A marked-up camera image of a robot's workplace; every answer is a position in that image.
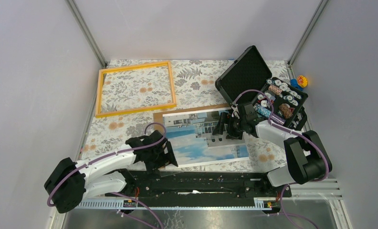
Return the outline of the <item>purple chip stack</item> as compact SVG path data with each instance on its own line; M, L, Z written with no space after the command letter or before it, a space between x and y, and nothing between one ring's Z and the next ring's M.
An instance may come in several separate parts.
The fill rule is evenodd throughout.
M281 118L280 116L276 115L276 114L272 114L271 116L271 120L279 125L284 125L285 124L285 120L283 118Z

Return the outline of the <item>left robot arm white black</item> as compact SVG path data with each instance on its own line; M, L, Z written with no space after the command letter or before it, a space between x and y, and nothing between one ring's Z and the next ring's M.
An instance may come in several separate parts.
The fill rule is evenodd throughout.
M47 205L66 213L90 197L113 192L129 196L134 192L135 179L126 166L137 162L143 162L146 172L154 177L162 167L178 166L172 144L155 130L150 135L132 137L101 156L61 160L44 184L49 195Z

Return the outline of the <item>brown cardboard backing board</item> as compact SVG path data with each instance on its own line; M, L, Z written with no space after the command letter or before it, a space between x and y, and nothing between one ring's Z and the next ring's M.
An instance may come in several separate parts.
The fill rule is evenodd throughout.
M164 115L182 115L186 113L194 113L194 112L207 112L207 111L217 111L218 109L223 110L230 110L230 106L228 104L217 104L217 105L208 105L202 107L195 107L195 108L187 108L187 109L178 109L173 111L164 111L153 113L153 121L157 123L163 123Z

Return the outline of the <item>floral patterned table mat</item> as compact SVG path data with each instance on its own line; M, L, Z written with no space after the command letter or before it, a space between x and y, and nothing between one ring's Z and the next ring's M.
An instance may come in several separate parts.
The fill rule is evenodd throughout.
M177 109L223 104L215 80L231 65L228 60L172 60ZM140 136L144 129L153 130L154 111L94 118L80 159L89 159L119 148L127 139ZM186 171L267 172L286 164L285 152L269 141L245 135L249 158L203 166L177 167Z

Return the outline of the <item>blue white chip stack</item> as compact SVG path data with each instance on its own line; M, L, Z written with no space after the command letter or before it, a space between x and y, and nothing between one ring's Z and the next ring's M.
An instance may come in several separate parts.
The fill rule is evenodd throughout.
M257 113L259 113L260 115L262 115L263 117L267 118L268 120L272 120L272 111L271 110L268 110L267 108L261 106L260 104L256 104L254 106L254 109Z

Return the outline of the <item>pink patterned chip stack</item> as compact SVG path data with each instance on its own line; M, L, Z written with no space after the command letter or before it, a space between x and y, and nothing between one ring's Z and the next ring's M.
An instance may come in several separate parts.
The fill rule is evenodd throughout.
M282 89L280 89L279 87L275 86L275 85L270 85L268 87L268 90L273 92L275 95L280 95L282 94Z

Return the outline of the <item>yellow wooden picture frame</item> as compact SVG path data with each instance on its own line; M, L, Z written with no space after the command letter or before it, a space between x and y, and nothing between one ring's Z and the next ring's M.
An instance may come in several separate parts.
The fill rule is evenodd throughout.
M171 61L101 69L98 74L96 118L177 106Z

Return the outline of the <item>aluminium corner post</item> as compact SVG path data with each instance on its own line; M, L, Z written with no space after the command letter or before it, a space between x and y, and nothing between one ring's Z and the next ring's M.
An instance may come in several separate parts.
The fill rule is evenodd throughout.
M301 49L303 48L304 44L306 43L307 39L309 38L311 32L313 31L315 25L317 24L318 20L320 19L322 13L324 12L326 6L330 0L320 0L317 8L315 9L306 29L304 30L302 37L300 38L299 42L296 45L296 48L294 49L292 55L288 59L287 64L289 67L292 67L292 65L295 63L298 55L301 52Z
M82 31L82 34L84 35L85 39L87 40L89 46L91 47L91 50L93 51L94 56L98 60L99 64L102 68L105 68L107 66L107 61L105 60L105 57L103 53L101 52L93 34L91 33L76 1L74 0L65 0L65 3L67 4L71 14L76 20L76 23L78 24L80 30Z

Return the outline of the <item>yellow orange toy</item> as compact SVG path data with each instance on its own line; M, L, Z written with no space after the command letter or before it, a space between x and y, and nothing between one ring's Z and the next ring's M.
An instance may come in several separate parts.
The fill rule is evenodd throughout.
M301 88L306 88L308 86L308 79L303 75L299 75L296 78L296 81L297 81L297 85Z

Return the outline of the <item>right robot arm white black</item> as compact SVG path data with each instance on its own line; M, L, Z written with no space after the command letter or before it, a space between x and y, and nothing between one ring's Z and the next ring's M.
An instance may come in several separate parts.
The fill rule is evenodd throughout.
M213 135L226 132L228 139L242 139L243 133L247 133L285 151L286 165L267 172L262 178L260 189L265 196L273 196L283 185L327 178L332 166L317 132L286 128L274 122L272 111L262 114L252 103L231 108L230 112L221 113Z

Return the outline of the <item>left aluminium corner post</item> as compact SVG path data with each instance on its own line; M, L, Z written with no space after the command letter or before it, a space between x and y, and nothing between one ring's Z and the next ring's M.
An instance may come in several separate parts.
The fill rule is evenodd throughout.
M65 3L67 4L71 14L76 20L76 23L78 24L80 30L82 31L82 34L84 35L85 39L87 40L89 46L91 47L91 50L93 51L94 56L98 60L99 64L102 68L105 68L107 66L107 61L105 60L105 57L103 53L101 52L93 34L91 33L76 1L74 0L65 0Z

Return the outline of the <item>brown chip stack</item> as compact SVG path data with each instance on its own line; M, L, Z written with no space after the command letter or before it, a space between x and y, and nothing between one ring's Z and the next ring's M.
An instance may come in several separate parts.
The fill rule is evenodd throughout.
M291 107L288 104L283 103L283 104L279 105L278 108L281 111L281 113L282 113L282 115L285 119L288 119L288 118L293 116L293 112L291 110Z

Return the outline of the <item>blue toy piece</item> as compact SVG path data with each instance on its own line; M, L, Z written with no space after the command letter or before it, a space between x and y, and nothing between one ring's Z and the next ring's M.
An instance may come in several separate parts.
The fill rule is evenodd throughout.
M300 90L300 86L298 84L298 81L296 79L291 79L290 84L292 87L296 88L297 90Z

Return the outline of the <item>black poker chip case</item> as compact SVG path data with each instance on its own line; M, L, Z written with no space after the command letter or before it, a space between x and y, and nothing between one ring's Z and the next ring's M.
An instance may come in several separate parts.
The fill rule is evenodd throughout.
M275 95L268 90L270 85L282 89L282 94ZM242 55L216 80L216 89L227 103L234 100L245 90L257 89L266 95L273 95L274 114L284 118L279 105L285 103L291 107L293 116L285 119L284 126L294 130L301 130L307 122L307 114L303 108L308 94L292 87L291 84L273 77L267 63L256 46L248 47Z

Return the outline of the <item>right aluminium corner post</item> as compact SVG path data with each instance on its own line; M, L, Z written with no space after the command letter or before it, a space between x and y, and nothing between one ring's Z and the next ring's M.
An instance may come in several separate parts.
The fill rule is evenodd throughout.
M318 20L320 19L322 13L324 12L326 6L330 0L320 0L317 8L315 9L306 29L304 30L302 37L300 38L299 42L296 45L296 48L294 49L292 55L288 59L287 64L289 67L292 67L292 65L295 63L298 55L301 52L301 49L303 48L304 44L306 43L307 39L309 38L311 32L313 31L315 25L317 24Z

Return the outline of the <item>building and sky photo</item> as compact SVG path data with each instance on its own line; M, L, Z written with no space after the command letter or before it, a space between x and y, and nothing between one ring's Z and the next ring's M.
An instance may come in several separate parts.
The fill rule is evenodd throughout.
M163 126L167 130L167 139L172 144L179 168L249 158L245 140L229 139L227 125L223 135L212 135L222 112L229 113L230 110L164 115Z

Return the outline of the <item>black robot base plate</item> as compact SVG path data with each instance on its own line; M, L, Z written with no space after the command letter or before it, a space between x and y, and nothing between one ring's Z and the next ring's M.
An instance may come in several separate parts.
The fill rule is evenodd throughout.
M127 185L121 194L147 200L266 198L276 200L282 187L266 188L263 173L244 172L189 172L163 171L149 174L146 171L120 169L126 175Z

